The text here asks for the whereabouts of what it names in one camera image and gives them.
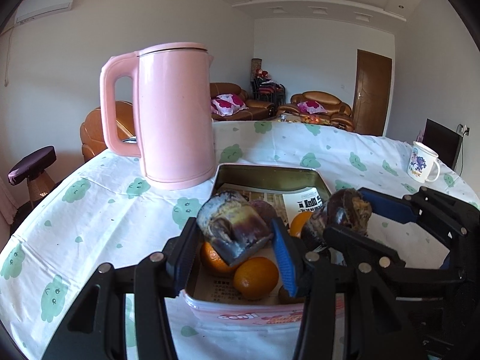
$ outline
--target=ceiling molding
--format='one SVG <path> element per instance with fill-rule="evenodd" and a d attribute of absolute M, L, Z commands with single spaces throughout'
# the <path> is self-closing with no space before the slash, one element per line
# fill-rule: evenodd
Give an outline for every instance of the ceiling molding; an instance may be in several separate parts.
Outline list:
<path fill-rule="evenodd" d="M 346 0 L 253 0 L 233 4 L 254 19 L 307 17 L 344 21 L 376 30 L 398 33 L 407 19 L 378 7 Z"/>
<path fill-rule="evenodd" d="M 374 7 L 372 5 L 366 5 L 361 3 L 356 3 L 355 1 L 347 1 L 347 0 L 252 0 L 246 3 L 237 3 L 232 4 L 232 7 L 239 8 L 239 7 L 246 7 L 249 5 L 265 5 L 265 4 L 282 4 L 288 2 L 306 2 L 306 3 L 316 3 L 316 4 L 337 4 L 337 5 L 347 5 L 348 7 L 359 8 L 369 10 L 375 13 L 380 13 L 382 15 L 387 15 L 393 17 L 395 19 L 401 21 L 407 21 L 405 17 L 395 14 L 393 12 L 388 12 L 384 9 Z"/>

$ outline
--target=wooden door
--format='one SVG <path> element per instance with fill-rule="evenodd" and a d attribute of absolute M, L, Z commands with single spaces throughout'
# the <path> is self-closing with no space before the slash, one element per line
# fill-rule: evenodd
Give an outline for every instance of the wooden door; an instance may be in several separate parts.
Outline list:
<path fill-rule="evenodd" d="M 353 101 L 355 132 L 363 135 L 383 135 L 391 82 L 390 58 L 358 50 L 357 85 Z"/>

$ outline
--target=power outlet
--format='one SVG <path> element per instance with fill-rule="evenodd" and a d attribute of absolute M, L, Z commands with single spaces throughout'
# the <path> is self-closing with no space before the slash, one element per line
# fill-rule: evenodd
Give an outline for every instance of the power outlet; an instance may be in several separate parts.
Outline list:
<path fill-rule="evenodd" d="M 462 137 L 470 133 L 470 127 L 467 125 L 459 124 L 457 127 L 457 134 L 460 134 Z"/>

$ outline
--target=brown leather sofa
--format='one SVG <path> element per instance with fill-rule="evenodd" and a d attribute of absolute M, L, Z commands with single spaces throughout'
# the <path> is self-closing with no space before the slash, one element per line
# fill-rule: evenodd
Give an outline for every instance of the brown leather sofa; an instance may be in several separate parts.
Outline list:
<path fill-rule="evenodd" d="M 248 93 L 237 84 L 230 84 L 228 82 L 212 82 L 210 84 L 210 97 L 212 98 L 229 93 L 239 95 L 248 109 L 243 109 L 232 116 L 212 114 L 214 120 L 263 120 L 274 115 L 275 106 L 272 103 L 249 99 Z"/>
<path fill-rule="evenodd" d="M 116 101 L 117 134 L 120 139 L 135 136 L 134 109 L 131 103 Z M 82 154 L 85 162 L 91 160 L 107 148 L 103 138 L 102 115 L 100 107 L 95 108 L 80 125 L 80 139 L 82 140 Z"/>
<path fill-rule="evenodd" d="M 325 120 L 333 127 L 340 128 L 349 132 L 355 131 L 355 124 L 352 118 L 352 109 L 347 103 L 342 102 L 338 97 L 333 96 L 327 92 L 308 91 L 298 93 L 291 97 L 290 104 L 280 105 L 277 110 L 277 115 L 289 113 L 297 116 L 309 116 L 300 112 L 297 104 L 307 101 L 315 100 L 322 104 L 327 110 L 326 114 L 315 114 L 320 119 Z"/>
<path fill-rule="evenodd" d="M 262 120 L 272 116 L 275 107 L 272 103 L 249 99 L 248 93 L 236 84 L 213 82 L 210 84 L 210 95 L 225 95 L 235 93 L 239 95 L 248 106 L 248 109 L 237 112 L 232 116 L 219 116 L 212 114 L 215 120 Z M 131 103 L 125 101 L 115 102 L 117 109 L 117 133 L 123 140 L 135 136 L 134 111 Z M 100 154 L 107 148 L 103 138 L 102 117 L 100 107 L 95 108 L 85 118 L 80 126 L 80 139 L 82 141 L 82 154 L 85 162 Z"/>

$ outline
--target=doorframe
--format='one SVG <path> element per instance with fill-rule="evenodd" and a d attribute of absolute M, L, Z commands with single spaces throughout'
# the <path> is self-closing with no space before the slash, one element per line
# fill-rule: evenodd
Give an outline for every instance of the doorframe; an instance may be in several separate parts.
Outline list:
<path fill-rule="evenodd" d="M 387 55 L 378 54 L 377 52 L 357 49 L 357 71 L 355 73 L 355 93 L 353 94 L 353 103 L 352 103 L 352 118 L 353 118 L 353 120 L 355 120 L 355 114 L 354 114 L 355 103 L 357 102 L 357 94 L 358 94 L 359 51 L 363 51 L 364 53 L 369 53 L 369 54 L 375 54 L 375 55 L 378 55 L 378 56 L 384 56 L 384 57 L 390 58 L 392 60 L 392 73 L 391 73 L 392 76 L 390 78 L 390 89 L 388 90 L 387 112 L 386 112 L 386 115 L 385 115 L 385 125 L 383 126 L 383 133 L 382 133 L 382 137 L 385 137 L 386 134 L 387 134 L 388 122 L 390 121 L 390 111 L 392 110 L 393 89 L 394 89 L 394 83 L 395 83 L 395 51 L 396 51 L 396 49 L 394 48 L 394 53 L 391 57 L 387 56 Z"/>

